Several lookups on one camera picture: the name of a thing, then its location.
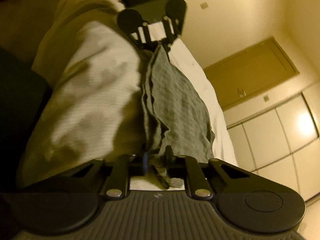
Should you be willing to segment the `white wardrobe cabinets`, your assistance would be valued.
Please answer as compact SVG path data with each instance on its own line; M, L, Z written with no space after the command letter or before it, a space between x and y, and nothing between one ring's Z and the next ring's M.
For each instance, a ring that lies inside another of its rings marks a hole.
M319 83L228 132L241 168L304 200L319 194Z

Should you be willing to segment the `wooden door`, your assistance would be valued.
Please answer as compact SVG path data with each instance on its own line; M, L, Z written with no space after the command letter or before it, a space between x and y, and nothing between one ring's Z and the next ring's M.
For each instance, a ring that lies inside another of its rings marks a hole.
M204 68L222 110L228 110L299 75L274 37Z

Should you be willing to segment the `white bed duvet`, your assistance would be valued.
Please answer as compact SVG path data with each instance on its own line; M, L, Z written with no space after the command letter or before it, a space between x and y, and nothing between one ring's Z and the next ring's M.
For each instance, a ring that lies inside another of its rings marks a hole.
M32 69L52 87L28 141L25 185L145 143L141 77L149 56L116 23L119 0L61 0Z

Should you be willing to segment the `grey checked garment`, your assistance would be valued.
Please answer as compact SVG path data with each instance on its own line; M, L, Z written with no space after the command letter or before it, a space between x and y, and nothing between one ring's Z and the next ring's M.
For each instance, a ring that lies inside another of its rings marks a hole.
M213 158L210 116L189 79L174 66L161 43L156 44L142 81L142 109L149 168L161 187L180 188L180 178L169 177L165 148L206 163Z

